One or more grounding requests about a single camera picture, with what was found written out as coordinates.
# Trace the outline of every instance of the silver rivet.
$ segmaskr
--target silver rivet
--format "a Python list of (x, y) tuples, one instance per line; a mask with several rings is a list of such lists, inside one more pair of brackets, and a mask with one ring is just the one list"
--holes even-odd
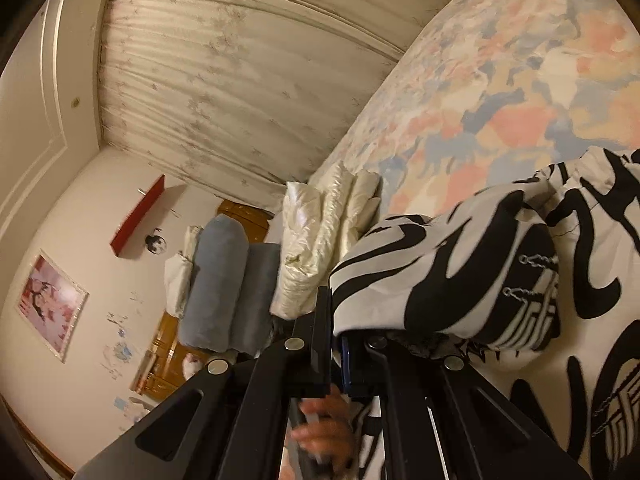
[(372, 335), (369, 339), (367, 339), (367, 344), (371, 348), (382, 350), (383, 348), (386, 348), (386, 337), (382, 337), (381, 335)]
[(229, 363), (224, 359), (216, 359), (207, 365), (207, 370), (210, 374), (220, 375), (229, 370)]
[(452, 372), (457, 372), (465, 367), (465, 362), (457, 355), (450, 355), (444, 359), (444, 367)]
[(284, 342), (284, 348), (287, 350), (302, 350), (305, 347), (305, 341), (299, 337), (290, 337)]

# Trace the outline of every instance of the cherry blossom painting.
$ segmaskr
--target cherry blossom painting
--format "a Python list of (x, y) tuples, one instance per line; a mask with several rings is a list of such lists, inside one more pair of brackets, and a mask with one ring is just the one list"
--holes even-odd
[(86, 297), (82, 288), (47, 256), (39, 254), (20, 295), (18, 310), (62, 362)]

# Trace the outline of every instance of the wall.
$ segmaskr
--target wall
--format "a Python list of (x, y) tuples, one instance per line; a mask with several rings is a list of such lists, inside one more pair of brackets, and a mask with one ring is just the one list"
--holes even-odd
[(104, 0), (48, 0), (0, 76), (0, 303), (47, 212), (99, 149)]
[[(114, 400), (134, 395), (129, 384), (165, 305), (164, 260), (182, 248), (187, 226), (205, 224), (222, 201), (167, 177), (168, 189), (134, 233), (124, 257), (116, 258), (111, 237), (140, 200), (137, 189), (148, 189), (158, 176), (158, 170), (114, 148), (100, 152), (34, 236), (0, 317), (2, 394), (42, 443), (76, 470), (129, 427)], [(166, 239), (165, 254), (143, 246), (156, 227)], [(16, 309), (39, 250), (89, 293), (64, 364)], [(118, 322), (124, 338), (118, 335)], [(113, 358), (113, 345), (120, 341), (133, 353), (128, 364)]]

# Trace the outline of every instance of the wooden headboard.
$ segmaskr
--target wooden headboard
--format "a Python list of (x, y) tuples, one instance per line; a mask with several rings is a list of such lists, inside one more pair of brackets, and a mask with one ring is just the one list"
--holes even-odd
[[(249, 243), (264, 240), (269, 230), (267, 220), (270, 215), (261, 209), (225, 200), (217, 211), (238, 220)], [(185, 381), (182, 376), (182, 361), (187, 353), (196, 354), (203, 362), (210, 357), (205, 350), (194, 349), (178, 343), (178, 319), (166, 312), (154, 335), (149, 350), (146, 351), (142, 364), (131, 389), (138, 394), (155, 400), (165, 400)]]

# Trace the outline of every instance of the person's hand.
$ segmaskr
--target person's hand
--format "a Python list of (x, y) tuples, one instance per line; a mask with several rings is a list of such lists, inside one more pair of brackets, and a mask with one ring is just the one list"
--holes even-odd
[(291, 437), (307, 452), (331, 457), (336, 474), (344, 472), (353, 457), (355, 439), (349, 424), (349, 405), (338, 387), (332, 384), (331, 394), (324, 399), (304, 399), (300, 411), (329, 418), (302, 424), (291, 431)]

